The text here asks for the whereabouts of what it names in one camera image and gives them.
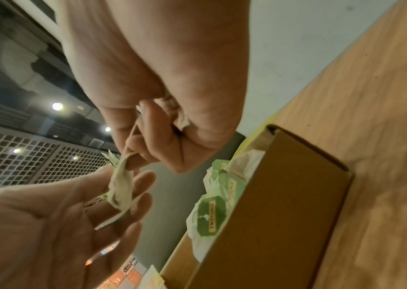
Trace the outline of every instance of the round light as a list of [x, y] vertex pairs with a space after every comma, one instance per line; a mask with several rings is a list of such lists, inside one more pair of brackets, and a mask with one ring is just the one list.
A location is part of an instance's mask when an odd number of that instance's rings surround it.
[[55, 102], [51, 105], [51, 108], [56, 111], [60, 111], [64, 108], [64, 105], [60, 102]]

